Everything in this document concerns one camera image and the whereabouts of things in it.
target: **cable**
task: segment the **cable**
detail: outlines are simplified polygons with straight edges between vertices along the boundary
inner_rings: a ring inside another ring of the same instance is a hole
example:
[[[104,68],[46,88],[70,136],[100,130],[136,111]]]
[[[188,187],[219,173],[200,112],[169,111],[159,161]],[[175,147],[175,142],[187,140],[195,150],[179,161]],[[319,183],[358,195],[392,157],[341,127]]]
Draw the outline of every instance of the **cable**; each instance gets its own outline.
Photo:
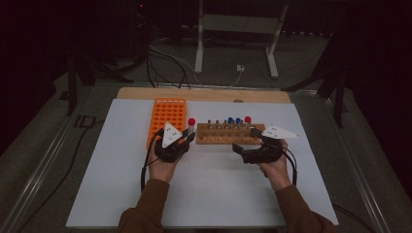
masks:
[[[140,175],[140,190],[141,190],[142,192],[143,192],[143,189],[145,189],[145,185],[146,185],[146,169],[147,169],[147,167],[148,167],[150,164],[152,164],[152,163],[154,163],[154,162],[157,161],[157,159],[155,159],[154,161],[148,163],[148,161],[149,161],[149,155],[150,155],[150,153],[151,153],[151,151],[152,151],[153,143],[154,143],[154,141],[155,141],[155,138],[156,138],[157,136],[159,136],[163,131],[164,131],[163,128],[160,128],[159,130],[157,130],[157,132],[155,132],[155,134],[152,136],[151,141],[150,141],[150,143],[149,143],[149,148],[148,148],[148,152],[146,153],[145,163],[144,163],[144,165],[143,165],[143,167],[142,167],[142,173],[141,173],[141,175]]]
[[[97,122],[93,123],[90,127],[86,128],[86,129],[83,131],[82,136],[80,137],[80,139],[79,139],[79,141],[78,141],[78,143],[77,143],[77,145],[76,145],[76,149],[75,149],[75,151],[74,151],[74,153],[73,153],[73,157],[72,157],[72,160],[71,160],[71,162],[70,162],[69,169],[68,169],[67,172],[64,174],[63,178],[60,180],[60,182],[57,184],[57,186],[54,188],[54,190],[51,192],[51,194],[49,194],[49,196],[42,202],[42,204],[40,204],[40,206],[31,214],[31,216],[30,216],[30,217],[24,222],[24,224],[18,229],[18,231],[17,231],[18,233],[21,232],[21,231],[27,226],[27,224],[31,221],[31,219],[33,219],[33,217],[36,216],[36,215],[39,213],[39,211],[50,201],[50,199],[52,198],[52,196],[58,191],[58,189],[61,187],[61,185],[63,184],[63,182],[66,180],[67,176],[69,176],[69,174],[70,174],[70,172],[72,171],[73,166],[74,166],[74,164],[75,164],[75,160],[76,160],[76,157],[77,157],[77,155],[78,155],[78,151],[79,151],[80,144],[81,144],[82,139],[83,139],[83,137],[85,136],[86,132],[87,132],[90,128],[94,127],[95,125],[100,124],[100,123],[103,123],[103,122],[104,122],[104,120],[97,121]]]
[[[222,33],[222,31],[216,31],[214,36],[212,36],[211,38],[202,38],[202,41],[212,41],[212,40],[218,38],[218,36],[219,36],[221,33]],[[163,41],[174,40],[173,38],[170,38],[170,37],[163,37],[163,38],[159,38],[159,39],[155,40],[155,37],[156,37],[156,36],[154,36],[154,40],[151,41],[151,44],[152,44],[152,45],[153,45],[153,44],[157,44],[157,43],[159,43],[159,42],[163,42]],[[197,37],[186,37],[186,38],[181,38],[180,40],[182,40],[182,41],[185,41],[185,40],[196,40],[196,41],[197,41],[198,39],[199,39],[199,38],[197,38]]]
[[[238,72],[239,72],[239,77],[237,78],[236,82],[232,85],[229,85],[229,86],[225,87],[224,89],[229,89],[229,88],[233,87],[234,85],[236,85],[237,83],[239,83],[240,77],[242,76],[243,71],[238,71]]]
[[[372,227],[370,227],[368,224],[366,224],[366,222],[364,222],[360,217],[358,217],[358,216],[355,215],[354,213],[352,213],[352,212],[344,209],[343,207],[340,207],[340,206],[338,206],[338,205],[336,205],[336,204],[333,204],[333,203],[332,203],[332,207],[333,207],[333,209],[335,209],[335,210],[337,210],[337,211],[339,211],[339,212],[341,212],[341,213],[343,213],[343,214],[351,217],[352,219],[354,219],[355,221],[357,221],[358,223],[360,223],[360,224],[361,224],[362,226],[364,226],[369,232],[371,232],[371,233],[375,233],[375,232],[376,232]]]
[[[154,82],[151,79],[151,70],[149,69],[150,68],[150,62],[151,62],[151,60],[149,58],[149,53],[148,53],[147,54],[147,59],[146,59],[146,71],[147,71],[147,74],[148,74],[149,82],[151,83],[153,88],[156,88],[157,86],[155,86]]]
[[[175,85],[174,83],[168,81],[166,78],[164,78],[162,75],[160,75],[160,73],[155,69],[155,67],[153,65],[149,65],[150,68],[152,68],[152,70],[155,72],[156,77],[159,76],[161,79],[163,79],[164,81],[166,81],[169,84],[172,84],[175,87],[178,87],[177,85]]]
[[[261,69],[260,69],[260,67],[259,67],[258,65],[254,64],[254,63],[246,63],[245,66],[246,66],[247,64],[248,64],[248,65],[253,65],[253,66],[255,66],[255,67],[257,68],[257,70],[260,72],[261,76],[264,77],[264,78],[269,82],[270,88],[272,88],[272,89],[274,88],[272,82],[273,82],[273,81],[276,81],[276,80],[273,80],[272,78],[267,77],[267,76],[263,73],[263,71],[261,71]]]
[[[286,151],[288,151],[291,154],[292,158],[293,158],[293,160],[292,160],[291,157],[286,152],[284,152],[282,150],[282,154],[291,163],[291,166],[292,166],[292,184],[296,185],[296,182],[297,182],[297,162],[296,162],[296,158],[294,157],[294,154],[290,150],[288,150],[287,148],[282,147],[282,149],[285,149]]]
[[[177,65],[180,67],[180,69],[182,70],[183,77],[182,77],[182,79],[181,79],[180,82],[179,82],[178,88],[180,88],[180,87],[182,86],[183,81],[186,81],[188,88],[190,88],[189,81],[188,81],[188,75],[187,75],[187,73],[186,73],[186,70],[185,70],[185,68],[176,60],[176,58],[173,57],[173,56],[170,56],[170,55],[168,55],[168,54],[163,54],[163,53],[159,53],[159,54],[164,55],[164,56],[166,56],[167,58],[166,58],[166,57],[160,57],[160,56],[152,55],[152,54],[151,54],[151,56],[156,57],[156,58],[159,58],[159,59],[164,59],[164,60],[167,60],[167,61],[174,62],[174,63],[177,64]]]
[[[193,69],[187,62],[185,62],[185,60],[183,60],[183,59],[181,59],[181,58],[179,58],[179,57],[176,57],[176,56],[173,56],[173,55],[164,53],[164,52],[162,52],[162,51],[159,51],[159,50],[157,50],[155,47],[153,47],[152,45],[149,45],[149,47],[152,48],[152,49],[155,50],[155,51],[158,51],[158,52],[161,53],[161,54],[168,55],[168,56],[170,56],[170,57],[173,57],[173,58],[175,58],[175,59],[177,59],[177,60],[180,60],[180,61],[182,61],[183,63],[185,63],[185,64],[190,68],[190,70],[192,71],[193,76],[194,76],[194,79],[196,80],[196,82],[197,82],[199,85],[201,85],[202,87],[207,88],[204,84],[200,83],[200,81],[197,79],[197,76],[196,76],[196,73],[194,72],[194,69]]]
[[[299,67],[299,66],[301,66],[301,65],[303,65],[303,64],[308,63],[308,62],[311,61],[313,58],[315,58],[315,56],[319,55],[319,54],[326,48],[326,46],[323,46],[320,50],[318,50],[317,52],[315,52],[315,53],[314,53],[313,55],[311,55],[308,59],[306,59],[306,60],[304,60],[304,61],[302,61],[302,62],[300,62],[300,63],[297,63],[297,64],[295,64],[295,65],[293,65],[293,66],[287,67],[287,68],[285,68],[285,69],[282,70],[282,71],[279,71],[279,77],[280,77],[281,75],[283,75],[286,71],[289,71],[290,69],[294,69],[294,68],[296,68],[296,67]]]

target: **person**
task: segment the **person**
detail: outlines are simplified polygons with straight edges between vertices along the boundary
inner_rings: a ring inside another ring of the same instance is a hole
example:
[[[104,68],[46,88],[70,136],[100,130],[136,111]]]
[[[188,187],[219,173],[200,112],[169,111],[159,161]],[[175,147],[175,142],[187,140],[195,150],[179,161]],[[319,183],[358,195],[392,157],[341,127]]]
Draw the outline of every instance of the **person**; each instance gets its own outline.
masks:
[[[282,140],[286,149],[288,144]],[[149,161],[156,159],[154,150]],[[135,208],[121,214],[118,232],[161,233],[161,217],[167,199],[169,182],[180,159],[174,163],[160,159],[149,166],[150,178]],[[287,159],[284,155],[276,162],[258,164],[266,174],[276,194],[280,210],[289,233],[293,232],[337,232],[335,226],[325,217],[312,212],[288,175]]]

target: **wooden board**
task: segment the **wooden board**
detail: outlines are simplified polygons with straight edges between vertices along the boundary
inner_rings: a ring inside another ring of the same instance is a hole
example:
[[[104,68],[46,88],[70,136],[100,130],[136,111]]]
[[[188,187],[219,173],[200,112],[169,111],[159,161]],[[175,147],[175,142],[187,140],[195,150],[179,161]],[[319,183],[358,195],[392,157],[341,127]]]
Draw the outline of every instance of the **wooden board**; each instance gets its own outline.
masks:
[[[196,143],[200,145],[259,145],[260,138],[251,137],[251,127],[264,130],[264,124],[198,123]]]
[[[183,89],[123,87],[118,99],[156,99],[159,97],[185,98],[194,101],[245,103],[290,103],[291,98],[284,91],[277,90],[221,90],[221,89]]]

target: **white stand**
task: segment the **white stand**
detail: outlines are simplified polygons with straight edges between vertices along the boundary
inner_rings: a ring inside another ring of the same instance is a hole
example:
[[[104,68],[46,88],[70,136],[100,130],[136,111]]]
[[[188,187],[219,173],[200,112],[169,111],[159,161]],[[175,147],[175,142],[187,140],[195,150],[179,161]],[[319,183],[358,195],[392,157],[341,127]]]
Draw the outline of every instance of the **white stand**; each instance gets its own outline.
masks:
[[[199,22],[197,52],[194,63],[194,73],[202,73],[203,63],[203,30],[254,32],[263,34],[273,34],[273,41],[270,47],[266,48],[267,63],[269,65],[270,77],[279,78],[273,52],[281,34],[288,5],[282,7],[279,18],[272,17],[236,17],[221,15],[204,15],[203,0],[199,0]]]

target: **wrist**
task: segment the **wrist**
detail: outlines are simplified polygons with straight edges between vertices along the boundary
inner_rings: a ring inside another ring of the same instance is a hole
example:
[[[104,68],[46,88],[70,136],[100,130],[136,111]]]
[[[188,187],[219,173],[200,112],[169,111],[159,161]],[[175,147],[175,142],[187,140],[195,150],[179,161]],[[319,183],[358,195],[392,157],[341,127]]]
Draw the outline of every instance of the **wrist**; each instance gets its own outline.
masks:
[[[274,191],[278,191],[282,188],[285,188],[285,187],[288,187],[288,186],[292,185],[291,180],[289,180],[289,178],[282,179],[282,180],[277,180],[276,182],[275,181],[274,182],[270,181],[270,184],[272,185],[272,188],[273,188]]]

